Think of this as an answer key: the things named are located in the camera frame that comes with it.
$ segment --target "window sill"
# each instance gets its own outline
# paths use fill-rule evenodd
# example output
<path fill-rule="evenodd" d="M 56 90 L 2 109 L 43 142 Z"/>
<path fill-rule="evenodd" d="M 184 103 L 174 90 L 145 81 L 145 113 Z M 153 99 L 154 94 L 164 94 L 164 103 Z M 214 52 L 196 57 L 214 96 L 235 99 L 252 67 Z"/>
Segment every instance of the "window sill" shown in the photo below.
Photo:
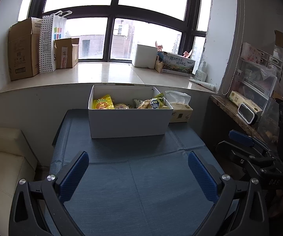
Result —
<path fill-rule="evenodd" d="M 124 63 L 78 63 L 74 68 L 58 69 L 31 78 L 10 82 L 0 93 L 25 88 L 72 83 L 130 84 L 165 86 L 215 93 L 188 81 L 188 77 L 162 73 L 148 68 L 137 68 Z"/>

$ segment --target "sky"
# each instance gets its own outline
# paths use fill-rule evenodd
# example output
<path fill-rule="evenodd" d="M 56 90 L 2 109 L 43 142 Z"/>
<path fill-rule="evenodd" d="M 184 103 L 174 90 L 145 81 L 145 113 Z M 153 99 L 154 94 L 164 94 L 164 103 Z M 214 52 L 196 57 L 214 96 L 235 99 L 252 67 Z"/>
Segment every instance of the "sky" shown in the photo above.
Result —
<path fill-rule="evenodd" d="M 18 20 L 24 20 L 27 17 L 29 4 L 31 0 L 23 0 L 20 8 Z M 45 12 L 59 10 L 60 8 L 82 6 L 82 5 L 110 5 L 111 0 L 47 0 Z M 119 0 L 120 5 L 129 5 L 139 8 L 145 8 L 160 13 L 170 15 L 180 20 L 184 19 L 187 0 Z M 198 30 L 206 31 L 208 27 L 211 0 L 201 1 L 201 11 L 198 22 Z M 66 23 L 66 29 L 71 36 L 88 34 L 105 34 L 107 18 L 80 18 L 69 19 Z M 145 22 L 134 21 L 135 34 L 134 41 L 154 46 L 157 40 L 159 45 L 163 45 L 163 50 L 171 52 L 177 34 L 180 32 L 148 24 Z"/>

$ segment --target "bag handle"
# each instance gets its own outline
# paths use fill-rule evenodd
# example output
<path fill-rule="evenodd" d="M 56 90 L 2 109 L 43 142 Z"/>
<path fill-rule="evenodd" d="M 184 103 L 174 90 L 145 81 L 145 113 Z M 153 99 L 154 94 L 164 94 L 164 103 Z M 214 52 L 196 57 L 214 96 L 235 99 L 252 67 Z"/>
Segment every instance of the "bag handle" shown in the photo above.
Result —
<path fill-rule="evenodd" d="M 70 15 L 70 14 L 72 14 L 72 13 L 73 13 L 72 11 L 64 11 L 64 12 L 62 12 L 62 14 L 60 14 L 60 16 L 61 16 L 61 17 L 66 17 L 66 16 L 68 16 L 68 15 Z"/>
<path fill-rule="evenodd" d="M 61 16 L 62 13 L 63 13 L 63 11 L 58 11 L 58 12 L 54 13 L 54 15 Z"/>

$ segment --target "shopping bag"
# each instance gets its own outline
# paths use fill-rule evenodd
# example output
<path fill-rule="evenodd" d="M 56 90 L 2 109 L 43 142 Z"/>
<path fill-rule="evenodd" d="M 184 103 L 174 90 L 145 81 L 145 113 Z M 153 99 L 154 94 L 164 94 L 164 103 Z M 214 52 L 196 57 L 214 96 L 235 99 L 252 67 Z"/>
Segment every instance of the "shopping bag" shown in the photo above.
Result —
<path fill-rule="evenodd" d="M 40 73 L 53 72 L 56 69 L 54 40 L 65 38 L 65 16 L 71 11 L 58 11 L 42 17 L 39 41 Z"/>

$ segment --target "beige leather sofa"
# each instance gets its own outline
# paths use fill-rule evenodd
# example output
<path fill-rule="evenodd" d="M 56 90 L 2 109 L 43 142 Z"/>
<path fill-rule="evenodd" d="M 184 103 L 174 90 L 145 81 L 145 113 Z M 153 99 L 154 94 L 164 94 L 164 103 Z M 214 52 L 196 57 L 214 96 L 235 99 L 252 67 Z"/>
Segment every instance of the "beige leather sofa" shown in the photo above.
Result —
<path fill-rule="evenodd" d="M 17 183 L 33 181 L 37 160 L 22 132 L 0 128 L 0 235 L 8 236 L 10 208 Z"/>

